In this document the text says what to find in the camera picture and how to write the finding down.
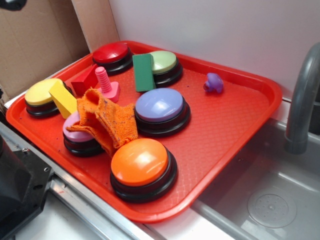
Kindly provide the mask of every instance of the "orange rag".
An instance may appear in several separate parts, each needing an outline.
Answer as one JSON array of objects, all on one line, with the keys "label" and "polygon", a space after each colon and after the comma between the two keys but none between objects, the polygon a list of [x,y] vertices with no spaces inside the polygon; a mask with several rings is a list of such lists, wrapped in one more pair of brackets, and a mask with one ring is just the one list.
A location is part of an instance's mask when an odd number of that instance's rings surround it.
[{"label": "orange rag", "polygon": [[116,149],[138,138],[135,105],[119,106],[97,89],[88,89],[77,99],[80,121],[66,129],[91,134],[112,157]]}]

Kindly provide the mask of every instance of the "red block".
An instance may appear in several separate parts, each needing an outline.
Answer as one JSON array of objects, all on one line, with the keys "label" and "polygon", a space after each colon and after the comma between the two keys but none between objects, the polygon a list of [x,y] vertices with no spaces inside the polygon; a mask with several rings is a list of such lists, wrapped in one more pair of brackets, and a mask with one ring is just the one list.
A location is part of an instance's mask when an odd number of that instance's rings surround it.
[{"label": "red block", "polygon": [[92,65],[77,78],[71,81],[72,87],[77,96],[82,96],[89,88],[94,88],[98,83],[98,78],[96,76],[95,70],[97,64]]}]

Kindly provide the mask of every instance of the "pink button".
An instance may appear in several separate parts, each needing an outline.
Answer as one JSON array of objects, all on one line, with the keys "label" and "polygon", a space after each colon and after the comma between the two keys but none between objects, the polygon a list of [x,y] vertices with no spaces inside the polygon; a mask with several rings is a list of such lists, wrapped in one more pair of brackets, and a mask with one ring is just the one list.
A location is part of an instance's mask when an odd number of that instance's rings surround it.
[{"label": "pink button", "polygon": [[65,137],[67,139],[69,139],[72,142],[76,142],[76,143],[83,143],[83,142],[87,142],[90,141],[92,139],[94,139],[94,137],[84,131],[73,131],[70,132],[66,129],[66,127],[71,127],[74,123],[79,122],[80,121],[80,115],[78,111],[75,111],[74,113],[72,113],[65,121],[63,124],[63,134],[65,135]]},{"label": "pink button", "polygon": [[128,46],[122,42],[104,45],[93,52],[93,59],[98,64],[109,64],[123,59],[129,52]]}]

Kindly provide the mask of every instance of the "green block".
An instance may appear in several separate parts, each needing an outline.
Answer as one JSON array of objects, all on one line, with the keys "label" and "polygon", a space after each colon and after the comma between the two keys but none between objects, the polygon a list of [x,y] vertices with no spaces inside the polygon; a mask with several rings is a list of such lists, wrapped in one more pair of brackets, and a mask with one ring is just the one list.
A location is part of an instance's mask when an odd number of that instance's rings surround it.
[{"label": "green block", "polygon": [[133,55],[135,90],[147,92],[156,88],[152,67],[154,58],[150,53]]}]

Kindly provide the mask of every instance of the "sink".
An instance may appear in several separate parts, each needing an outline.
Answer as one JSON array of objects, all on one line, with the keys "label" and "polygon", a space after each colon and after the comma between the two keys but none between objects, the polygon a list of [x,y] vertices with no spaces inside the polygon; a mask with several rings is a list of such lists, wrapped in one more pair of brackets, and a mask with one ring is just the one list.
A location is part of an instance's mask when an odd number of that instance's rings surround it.
[{"label": "sink", "polygon": [[320,138],[301,155],[284,150],[286,125],[270,119],[192,208],[235,239],[320,238]]}]

